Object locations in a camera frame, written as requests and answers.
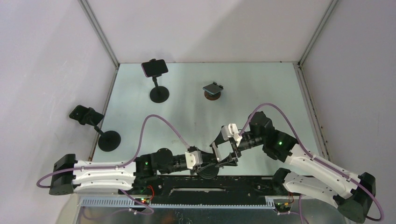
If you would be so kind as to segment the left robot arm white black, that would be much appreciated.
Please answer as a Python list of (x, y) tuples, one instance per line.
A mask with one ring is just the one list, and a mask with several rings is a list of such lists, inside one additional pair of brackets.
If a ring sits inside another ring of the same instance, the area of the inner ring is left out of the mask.
[(78, 161), (75, 154), (67, 154), (54, 164), (49, 194), (60, 196), (92, 189), (132, 190), (143, 194), (148, 182), (157, 179), (159, 174), (190, 171), (202, 175), (213, 168), (209, 175), (212, 179), (219, 172), (218, 164), (217, 153), (206, 153), (196, 147), (190, 147), (180, 155), (160, 148), (154, 153), (138, 156), (131, 163)]

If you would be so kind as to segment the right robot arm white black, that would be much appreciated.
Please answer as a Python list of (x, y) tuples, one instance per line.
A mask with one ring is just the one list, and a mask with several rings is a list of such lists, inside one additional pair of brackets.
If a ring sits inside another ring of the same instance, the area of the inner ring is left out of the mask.
[(255, 112), (248, 123), (249, 131), (241, 133), (235, 124), (223, 126), (210, 144), (220, 167), (236, 166), (241, 152), (262, 146), (273, 160), (294, 166), (309, 177), (279, 168), (272, 177), (272, 190), (306, 195), (335, 207), (340, 214), (356, 223), (364, 223), (376, 194), (376, 180), (370, 173), (360, 175), (347, 171), (303, 148), (295, 137), (276, 130), (263, 112)]

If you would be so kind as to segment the black smartphone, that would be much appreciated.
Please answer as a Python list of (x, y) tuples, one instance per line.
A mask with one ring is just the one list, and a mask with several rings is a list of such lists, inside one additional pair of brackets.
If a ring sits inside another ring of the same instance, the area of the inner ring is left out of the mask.
[(216, 159), (218, 162), (222, 162), (226, 159), (232, 151), (232, 148), (229, 142), (224, 142), (222, 144), (216, 145), (214, 142), (211, 144), (211, 147), (214, 151)]

